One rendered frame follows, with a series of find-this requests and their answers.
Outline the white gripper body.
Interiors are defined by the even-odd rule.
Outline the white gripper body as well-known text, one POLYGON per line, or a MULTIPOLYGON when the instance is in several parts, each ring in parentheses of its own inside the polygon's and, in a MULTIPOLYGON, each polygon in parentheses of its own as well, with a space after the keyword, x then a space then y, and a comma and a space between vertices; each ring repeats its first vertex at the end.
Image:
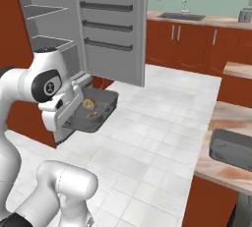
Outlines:
POLYGON ((56 93, 51 100, 41 104, 45 128, 56 132, 72 116, 84 99, 81 88, 72 85, 65 92, 56 93))

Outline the grey fridge drawer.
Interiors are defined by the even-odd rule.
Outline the grey fridge drawer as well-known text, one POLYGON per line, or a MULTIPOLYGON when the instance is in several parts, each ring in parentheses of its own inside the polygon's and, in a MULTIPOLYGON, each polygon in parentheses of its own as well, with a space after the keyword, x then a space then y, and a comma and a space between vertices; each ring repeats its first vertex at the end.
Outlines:
POLYGON ((36 50, 40 47, 55 47, 63 55, 68 74, 70 77, 80 72, 78 48, 73 40, 56 38, 44 35, 36 35, 31 38, 31 48, 36 50))

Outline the grey fridge door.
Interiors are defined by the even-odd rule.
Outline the grey fridge door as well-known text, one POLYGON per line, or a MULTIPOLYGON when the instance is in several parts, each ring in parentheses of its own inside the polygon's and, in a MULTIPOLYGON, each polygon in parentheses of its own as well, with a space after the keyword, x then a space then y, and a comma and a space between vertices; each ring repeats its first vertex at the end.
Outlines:
POLYGON ((85 44, 89 74, 125 84, 145 84, 147 0, 80 0, 90 3, 133 5, 132 12, 115 12, 80 7, 81 18, 89 22, 133 26, 130 32, 83 27, 84 39, 133 45, 132 51, 121 51, 85 44))

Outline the grey fridge shelf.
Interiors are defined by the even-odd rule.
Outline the grey fridge shelf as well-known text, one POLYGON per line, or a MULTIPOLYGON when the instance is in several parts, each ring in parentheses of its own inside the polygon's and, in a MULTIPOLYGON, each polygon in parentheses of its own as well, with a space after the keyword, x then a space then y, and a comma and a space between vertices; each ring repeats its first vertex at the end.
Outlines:
POLYGON ((52 7, 40 5, 28 5, 23 7, 24 15, 27 20, 33 20, 50 14, 67 11, 65 7, 52 7))

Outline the red tall cabinet panel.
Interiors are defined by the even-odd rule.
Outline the red tall cabinet panel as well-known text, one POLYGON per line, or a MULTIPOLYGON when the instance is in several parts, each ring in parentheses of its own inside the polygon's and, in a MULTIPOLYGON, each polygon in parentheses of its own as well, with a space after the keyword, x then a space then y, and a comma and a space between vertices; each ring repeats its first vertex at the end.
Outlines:
MULTIPOLYGON (((32 48, 19 0, 0 0, 0 69, 28 68, 32 48)), ((10 110, 8 127, 21 135, 55 148, 56 143, 41 119, 36 103, 16 101, 10 110)))

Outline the red base cabinet run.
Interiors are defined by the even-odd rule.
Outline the red base cabinet run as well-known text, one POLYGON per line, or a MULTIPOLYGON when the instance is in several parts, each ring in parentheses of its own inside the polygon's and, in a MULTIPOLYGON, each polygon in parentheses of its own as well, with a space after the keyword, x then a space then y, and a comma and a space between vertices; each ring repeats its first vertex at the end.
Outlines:
POLYGON ((214 16, 189 21, 167 16, 148 12, 148 64, 218 77, 227 62, 252 64, 252 22, 214 16))

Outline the grey kitchen sink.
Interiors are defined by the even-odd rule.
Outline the grey kitchen sink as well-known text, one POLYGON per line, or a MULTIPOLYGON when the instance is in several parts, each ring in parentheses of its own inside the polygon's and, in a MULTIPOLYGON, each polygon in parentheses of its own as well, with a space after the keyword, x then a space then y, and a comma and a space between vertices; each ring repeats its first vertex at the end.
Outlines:
POLYGON ((183 14, 183 13, 162 13, 157 16, 163 19, 173 19, 173 20, 184 20, 184 21, 196 21, 201 22, 206 18, 204 15, 193 15, 193 14, 183 14))

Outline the silver tap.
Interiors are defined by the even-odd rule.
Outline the silver tap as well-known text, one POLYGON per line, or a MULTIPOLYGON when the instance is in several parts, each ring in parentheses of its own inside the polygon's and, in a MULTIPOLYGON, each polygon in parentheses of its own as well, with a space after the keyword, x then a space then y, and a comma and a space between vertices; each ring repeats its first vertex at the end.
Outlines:
POLYGON ((182 8, 182 10, 181 10, 181 12, 183 13, 183 14, 188 14, 188 13, 190 13, 190 11, 187 9, 187 1, 186 0, 183 0, 182 1, 182 5, 183 5, 183 8, 182 8))

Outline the red counter cabinet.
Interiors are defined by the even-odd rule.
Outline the red counter cabinet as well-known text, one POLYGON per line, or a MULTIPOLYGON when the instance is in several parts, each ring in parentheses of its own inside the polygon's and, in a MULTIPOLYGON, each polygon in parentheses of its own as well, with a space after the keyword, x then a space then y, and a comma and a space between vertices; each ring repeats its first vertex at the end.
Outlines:
POLYGON ((193 177, 182 227, 226 227, 237 192, 193 177))

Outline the red island cabinet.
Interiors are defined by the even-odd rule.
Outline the red island cabinet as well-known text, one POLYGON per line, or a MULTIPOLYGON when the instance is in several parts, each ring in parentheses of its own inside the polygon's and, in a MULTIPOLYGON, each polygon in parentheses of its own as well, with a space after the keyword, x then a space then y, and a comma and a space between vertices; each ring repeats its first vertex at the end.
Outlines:
POLYGON ((252 65, 226 63, 218 101, 252 108, 252 65))

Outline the dark grey appliance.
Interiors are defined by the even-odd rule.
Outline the dark grey appliance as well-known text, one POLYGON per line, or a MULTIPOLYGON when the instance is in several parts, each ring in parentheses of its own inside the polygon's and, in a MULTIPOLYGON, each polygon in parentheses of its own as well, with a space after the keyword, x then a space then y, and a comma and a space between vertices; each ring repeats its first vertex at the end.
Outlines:
POLYGON ((226 227, 252 227, 252 196, 238 194, 226 227))

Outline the silver toaster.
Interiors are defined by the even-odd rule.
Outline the silver toaster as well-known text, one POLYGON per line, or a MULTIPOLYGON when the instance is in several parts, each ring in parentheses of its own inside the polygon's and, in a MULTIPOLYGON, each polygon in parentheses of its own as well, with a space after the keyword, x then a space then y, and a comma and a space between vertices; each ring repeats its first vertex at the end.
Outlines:
POLYGON ((250 23, 252 20, 252 8, 244 8, 240 11, 238 21, 240 23, 250 23))

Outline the dark grey door shelf rail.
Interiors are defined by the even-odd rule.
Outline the dark grey door shelf rail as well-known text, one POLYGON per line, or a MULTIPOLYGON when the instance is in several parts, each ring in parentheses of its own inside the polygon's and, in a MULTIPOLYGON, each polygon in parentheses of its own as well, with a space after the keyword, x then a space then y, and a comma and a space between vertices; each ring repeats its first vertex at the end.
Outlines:
POLYGON ((84 27, 89 27, 89 28, 101 28, 101 29, 117 30, 117 31, 124 31, 124 32, 130 32, 133 30, 133 26, 120 26, 120 25, 96 23, 96 22, 89 22, 87 20, 83 20, 82 24, 84 27))
POLYGON ((84 39, 85 44, 102 47, 102 48, 109 48, 109 49, 115 49, 115 50, 121 50, 121 51, 132 51, 133 45, 120 45, 120 44, 114 44, 114 43, 107 43, 107 42, 101 42, 96 40, 91 40, 88 37, 84 39))
POLYGON ((133 5, 90 3, 86 1, 81 1, 80 7, 85 8, 85 9, 96 9, 96 10, 115 11, 115 12, 132 12, 133 11, 133 5))

